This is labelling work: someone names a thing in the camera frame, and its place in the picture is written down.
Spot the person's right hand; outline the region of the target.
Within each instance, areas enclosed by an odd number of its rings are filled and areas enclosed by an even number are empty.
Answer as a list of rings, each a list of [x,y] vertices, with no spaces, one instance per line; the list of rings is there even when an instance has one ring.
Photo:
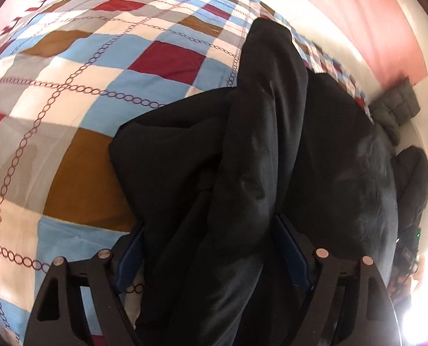
[[[425,255],[419,255],[416,267],[411,273],[405,276],[400,276],[399,274],[391,275],[387,291],[393,304],[399,304],[404,301],[421,286],[425,270],[425,260]]]

